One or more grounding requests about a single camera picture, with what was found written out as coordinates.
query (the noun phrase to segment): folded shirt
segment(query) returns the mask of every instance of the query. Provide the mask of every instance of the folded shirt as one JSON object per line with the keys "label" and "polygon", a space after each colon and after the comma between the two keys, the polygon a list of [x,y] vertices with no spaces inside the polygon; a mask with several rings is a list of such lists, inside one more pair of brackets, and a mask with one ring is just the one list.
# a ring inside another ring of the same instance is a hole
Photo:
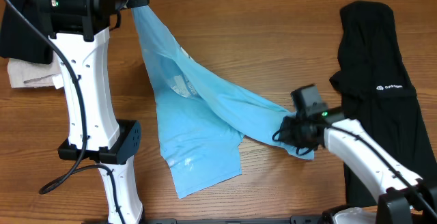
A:
{"label": "folded shirt", "polygon": [[314,158],[272,140],[293,113],[199,65],[148,6],[132,12],[155,94],[160,152],[179,198],[240,175],[238,145],[245,135]]}

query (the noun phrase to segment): folded black cloth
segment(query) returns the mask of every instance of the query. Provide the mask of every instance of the folded black cloth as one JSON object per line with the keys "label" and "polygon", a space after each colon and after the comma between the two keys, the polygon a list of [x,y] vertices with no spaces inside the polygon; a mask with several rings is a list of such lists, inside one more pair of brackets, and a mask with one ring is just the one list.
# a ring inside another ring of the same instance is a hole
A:
{"label": "folded black cloth", "polygon": [[[38,30],[42,31],[36,5],[31,0],[10,0]],[[0,30],[0,56],[37,64],[50,64],[53,51],[7,6]]]}
{"label": "folded black cloth", "polygon": [[[421,177],[432,179],[437,163],[417,100],[402,63],[395,19],[383,3],[357,1],[340,11],[343,39],[341,71],[331,77],[341,92],[346,117],[363,128],[393,158]],[[345,166],[346,200],[352,206],[376,205],[363,183]]]}

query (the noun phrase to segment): cable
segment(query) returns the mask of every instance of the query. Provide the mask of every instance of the cable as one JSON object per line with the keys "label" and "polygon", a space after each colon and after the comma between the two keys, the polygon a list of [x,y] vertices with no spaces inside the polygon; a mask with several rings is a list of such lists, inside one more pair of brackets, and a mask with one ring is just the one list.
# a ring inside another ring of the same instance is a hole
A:
{"label": "cable", "polygon": [[424,198],[417,192],[415,187],[413,187],[407,180],[405,180],[405,178],[402,176],[402,174],[400,174],[400,172],[398,172],[393,166],[391,166],[391,164],[379,153],[379,151],[377,151],[373,146],[371,146],[366,140],[361,138],[361,136],[355,135],[353,132],[344,130],[342,128],[338,128],[338,127],[327,125],[327,124],[316,124],[316,126],[319,126],[319,127],[322,127],[322,128],[332,128],[334,130],[337,130],[337,131],[343,132],[343,133],[345,133],[347,135],[350,135],[350,136],[354,137],[355,139],[363,142],[389,168],[389,170],[392,173],[394,173],[395,176],[398,179],[400,179],[402,181],[402,183],[404,183],[408,187],[408,189],[411,191],[411,193],[419,200],[419,202],[421,202],[421,204],[423,204],[423,207],[425,208],[425,210],[432,216],[432,218],[435,221],[437,221],[437,214],[436,214],[436,212],[424,200]]}
{"label": "cable", "polygon": [[[73,82],[73,86],[76,90],[76,94],[77,94],[77,100],[79,102],[79,109],[81,112],[81,120],[82,120],[82,149],[81,149],[81,153],[79,154],[79,157],[77,158],[76,162],[73,164],[73,166],[71,167],[71,169],[64,174],[61,177],[58,177],[57,179],[49,182],[48,184],[46,184],[45,186],[43,186],[40,191],[39,194],[43,195],[43,194],[47,194],[53,190],[55,190],[58,186],[60,186],[62,183],[64,183],[72,174],[74,173],[78,173],[80,171],[86,170],[86,169],[90,169],[90,168],[96,168],[96,167],[100,167],[105,169],[104,165],[92,165],[95,167],[83,167],[80,169],[77,169],[77,167],[79,166],[79,164],[81,163],[81,161],[84,159],[85,157],[85,152],[87,149],[87,141],[88,141],[88,134],[87,134],[87,120],[86,120],[86,116],[85,116],[85,105],[83,103],[83,96],[82,96],[82,91],[81,91],[81,87],[79,86],[79,80],[77,79],[73,68],[70,65],[70,62],[67,60],[67,58],[65,57],[65,55],[59,50],[59,48],[57,48],[57,46],[55,44],[53,44],[53,42],[51,42],[46,36],[44,36],[38,29],[35,28],[35,26],[33,26],[22,14],[21,12],[19,12],[15,6],[12,4],[12,2],[10,0],[4,0],[6,2],[6,4],[12,9],[12,11],[28,26],[30,27],[30,29],[36,33],[41,40],[43,40],[45,43],[47,43],[53,50],[54,52],[59,56],[59,58],[61,59],[62,63],[64,63],[65,67],[67,68],[68,74],[70,75],[72,82]],[[118,214],[120,217],[120,220],[122,220],[122,223],[124,224],[124,219],[122,216],[122,212],[119,211],[119,206],[118,206],[118,201],[117,201],[117,196],[115,194],[115,180],[114,177],[112,175],[112,171],[109,170],[110,176],[111,176],[111,182],[113,185],[113,191],[114,191],[114,203],[115,203],[115,208],[116,210],[118,210]]]}

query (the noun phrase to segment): wood grain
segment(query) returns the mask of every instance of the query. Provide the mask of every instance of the wood grain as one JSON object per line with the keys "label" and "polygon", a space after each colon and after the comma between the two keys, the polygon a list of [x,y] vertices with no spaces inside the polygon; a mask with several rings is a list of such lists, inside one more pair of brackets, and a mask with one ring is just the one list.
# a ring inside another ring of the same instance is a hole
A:
{"label": "wood grain", "polygon": [[[288,109],[290,92],[316,83],[340,104],[331,77],[339,69],[339,9],[355,0],[152,0],[151,7],[200,64]],[[404,63],[437,152],[436,0],[370,0],[395,12]],[[211,219],[317,214],[345,203],[342,162],[325,150],[305,162],[244,139],[242,175],[178,200],[159,153],[153,91],[129,11],[111,34],[109,78],[117,117],[139,120],[137,186],[149,218]],[[104,219],[107,203],[95,171],[73,176],[44,196],[38,189],[72,165],[56,149],[68,136],[64,92],[10,89],[0,61],[0,223],[80,223]]]}

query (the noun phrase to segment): blue fabric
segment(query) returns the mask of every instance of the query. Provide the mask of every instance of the blue fabric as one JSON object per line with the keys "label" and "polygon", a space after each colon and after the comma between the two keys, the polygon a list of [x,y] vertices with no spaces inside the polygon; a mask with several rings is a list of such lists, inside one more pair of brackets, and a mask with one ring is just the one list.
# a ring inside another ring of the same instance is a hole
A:
{"label": "blue fabric", "polygon": [[244,135],[297,156],[295,147],[272,141],[292,113],[196,63],[148,6],[132,12],[155,93],[160,152],[179,198],[240,175]]}

